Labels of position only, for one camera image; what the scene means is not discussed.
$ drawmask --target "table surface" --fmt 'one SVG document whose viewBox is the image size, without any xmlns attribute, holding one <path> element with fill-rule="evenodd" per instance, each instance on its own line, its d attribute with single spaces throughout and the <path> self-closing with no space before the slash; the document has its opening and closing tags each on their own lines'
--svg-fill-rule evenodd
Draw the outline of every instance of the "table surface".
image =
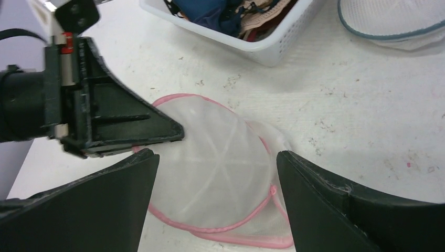
<svg viewBox="0 0 445 252">
<path fill-rule="evenodd" d="M 123 83 L 149 102 L 171 93 L 212 98 L 275 125 L 296 153 L 377 190 L 445 202 L 445 45 L 411 53 L 350 35 L 328 1 L 283 63 L 266 68 L 141 10 L 99 7 L 85 35 Z M 129 154 L 80 160 L 57 141 L 34 141 L 9 194 L 26 198 Z M 139 251 L 269 251 L 219 244 L 148 214 Z"/>
</svg>

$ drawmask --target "pink trim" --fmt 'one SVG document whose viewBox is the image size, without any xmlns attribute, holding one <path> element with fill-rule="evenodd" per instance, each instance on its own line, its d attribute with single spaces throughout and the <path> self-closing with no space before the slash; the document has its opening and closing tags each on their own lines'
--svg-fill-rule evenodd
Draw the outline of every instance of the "pink trim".
<svg viewBox="0 0 445 252">
<path fill-rule="evenodd" d="M 155 107 L 157 107 L 157 106 L 159 106 L 159 105 L 161 105 L 161 104 L 163 104 L 163 103 L 165 103 L 165 102 L 168 102 L 168 101 L 173 100 L 173 99 L 176 99 L 176 98 L 181 98 L 181 97 L 191 97 L 191 96 L 198 96 L 198 97 L 201 97 L 201 98 L 203 98 L 203 99 L 206 100 L 206 101 L 212 102 L 212 103 L 214 103 L 214 104 L 220 105 L 221 107 L 224 107 L 224 108 L 228 109 L 226 106 L 222 105 L 221 103 L 219 103 L 219 102 L 217 102 L 217 101 L 214 101 L 214 100 L 212 100 L 212 99 L 209 99 L 209 98 L 207 98 L 207 97 L 201 96 L 201 95 L 199 95 L 199 94 L 194 94 L 194 93 L 174 93 L 174 94 L 169 94 L 168 96 L 163 96 L 163 97 L 161 97 L 161 98 L 155 100 L 155 101 L 152 103 L 152 105 L 155 106 Z"/>
<path fill-rule="evenodd" d="M 267 237 L 267 236 L 253 236 L 255 239 L 260 240 L 249 240 L 250 236 L 246 235 L 233 235 L 233 234 L 221 234 L 221 235 L 213 235 L 213 234 L 204 234 L 204 233 L 195 233 L 191 232 L 192 235 L 206 239 L 213 240 L 215 242 L 220 243 L 231 243 L 231 244 L 239 244 L 246 245 L 251 247 L 261 247 L 261 248 L 272 248 L 272 249 L 286 249 L 290 248 L 294 245 L 292 236 L 287 237 Z"/>
<path fill-rule="evenodd" d="M 237 222 L 233 225 L 227 226 L 227 227 L 218 227 L 218 228 L 200 228 L 195 227 L 191 225 L 186 225 L 183 223 L 175 222 L 171 219 L 169 219 L 167 216 L 165 216 L 163 213 L 161 213 L 156 207 L 154 207 L 152 204 L 149 204 L 149 211 L 152 213 L 156 218 L 158 218 L 160 221 L 164 222 L 167 225 L 170 225 L 172 227 L 176 227 L 178 229 L 182 229 L 189 232 L 198 232 L 198 233 L 206 233 L 206 234 L 214 234 L 214 233 L 222 233 L 227 232 L 230 230 L 233 230 L 237 227 L 240 227 L 250 221 L 252 218 L 254 218 L 259 212 L 261 212 L 264 207 L 268 204 L 270 199 L 273 197 L 273 195 L 277 192 L 277 187 L 275 185 L 270 186 L 269 195 L 255 208 L 255 210 L 250 213 L 245 219 L 241 220 L 240 222 Z"/>
</svg>

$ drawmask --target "mesh laundry bag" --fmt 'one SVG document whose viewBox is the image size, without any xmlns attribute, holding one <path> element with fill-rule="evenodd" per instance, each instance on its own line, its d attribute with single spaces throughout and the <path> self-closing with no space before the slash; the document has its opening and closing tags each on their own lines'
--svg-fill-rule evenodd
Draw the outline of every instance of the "mesh laundry bag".
<svg viewBox="0 0 445 252">
<path fill-rule="evenodd" d="M 338 14 L 351 33 L 382 46 L 413 50 L 445 37 L 443 0 L 338 0 Z"/>
<path fill-rule="evenodd" d="M 200 238 L 291 247 L 276 168 L 278 152 L 290 149 L 284 136 L 194 94 L 173 94 L 153 105 L 182 124 L 185 137 L 149 146 L 161 156 L 149 211 Z"/>
</svg>

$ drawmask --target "white plastic basket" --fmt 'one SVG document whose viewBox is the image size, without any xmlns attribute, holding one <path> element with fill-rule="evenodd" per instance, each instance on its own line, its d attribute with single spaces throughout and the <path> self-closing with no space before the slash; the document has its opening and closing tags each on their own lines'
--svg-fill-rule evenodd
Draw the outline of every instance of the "white plastic basket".
<svg viewBox="0 0 445 252">
<path fill-rule="evenodd" d="M 220 42 L 262 65 L 273 67 L 280 62 L 289 46 L 303 33 L 325 2 L 326 0 L 298 0 L 275 31 L 258 42 L 247 42 L 175 17 L 162 0 L 140 0 L 139 4 L 149 13 Z"/>
</svg>

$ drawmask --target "black strap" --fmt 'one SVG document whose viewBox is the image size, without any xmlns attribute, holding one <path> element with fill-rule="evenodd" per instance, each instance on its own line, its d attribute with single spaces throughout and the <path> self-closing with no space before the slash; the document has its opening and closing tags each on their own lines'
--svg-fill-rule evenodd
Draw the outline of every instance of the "black strap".
<svg viewBox="0 0 445 252">
<path fill-rule="evenodd" d="M 19 29 L 19 28 L 13 28 L 13 29 L 6 29 L 3 31 L 0 31 L 0 40 L 7 39 L 7 38 L 13 38 L 13 37 L 19 37 L 19 36 L 27 36 L 27 37 L 33 37 L 40 39 L 41 41 L 48 43 L 44 38 L 40 37 L 40 35 L 33 33 L 32 31 L 28 31 L 25 29 Z"/>
</svg>

